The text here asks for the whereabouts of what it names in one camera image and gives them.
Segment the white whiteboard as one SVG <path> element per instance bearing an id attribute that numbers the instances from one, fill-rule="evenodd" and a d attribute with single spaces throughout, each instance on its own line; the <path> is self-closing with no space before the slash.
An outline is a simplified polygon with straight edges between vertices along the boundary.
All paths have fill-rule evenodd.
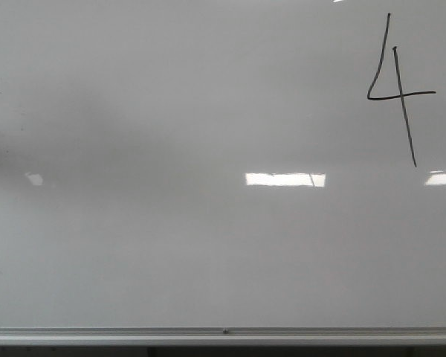
<path id="1" fill-rule="evenodd" d="M 446 1 L 0 1 L 12 327 L 446 327 Z"/>

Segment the aluminium whiteboard marker tray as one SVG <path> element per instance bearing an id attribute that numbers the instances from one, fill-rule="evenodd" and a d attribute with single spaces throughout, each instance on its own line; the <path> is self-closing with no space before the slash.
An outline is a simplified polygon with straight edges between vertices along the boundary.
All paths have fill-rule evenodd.
<path id="1" fill-rule="evenodd" d="M 0 327 L 0 346 L 446 346 L 446 327 Z"/>

